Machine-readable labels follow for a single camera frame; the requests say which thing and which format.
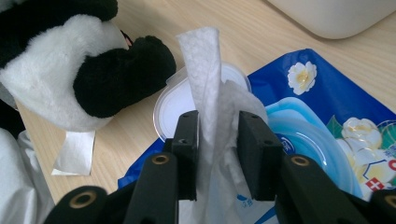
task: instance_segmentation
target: panda plush toy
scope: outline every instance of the panda plush toy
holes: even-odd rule
[[[91,132],[176,72],[154,37],[127,45],[117,0],[0,0],[0,83],[68,132]]]

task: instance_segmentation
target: white plush fur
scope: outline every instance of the white plush fur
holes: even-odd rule
[[[0,81],[27,108],[71,132],[88,132],[111,118],[89,116],[78,104],[73,81],[87,55],[127,49],[111,22],[77,15],[29,42],[26,51],[0,70]]]

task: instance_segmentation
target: table surface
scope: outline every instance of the table surface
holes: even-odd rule
[[[203,26],[219,29],[221,59],[251,74],[279,56],[310,48],[396,112],[396,13],[368,30],[339,40],[312,35],[263,0],[119,0],[113,20],[132,39],[156,35],[184,66],[176,36]],[[26,129],[57,203],[68,191],[95,185],[108,193],[117,180],[158,138],[152,111],[160,93],[123,109],[96,132],[90,176],[53,176],[52,165],[65,132],[19,105]]]

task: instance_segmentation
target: white plastic lid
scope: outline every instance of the white plastic lid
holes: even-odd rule
[[[235,66],[221,63],[221,81],[231,80],[247,91],[251,91],[248,78]],[[154,126],[164,141],[173,138],[180,115],[195,110],[187,69],[181,68],[166,81],[166,88],[154,107]]]

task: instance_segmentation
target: red logo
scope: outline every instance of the red logo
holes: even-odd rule
[[[377,178],[373,178],[366,182],[367,187],[369,187],[372,191],[376,191],[378,189],[382,189],[385,186],[379,181]]]
[[[396,160],[391,160],[388,162],[388,166],[390,169],[396,171]]]

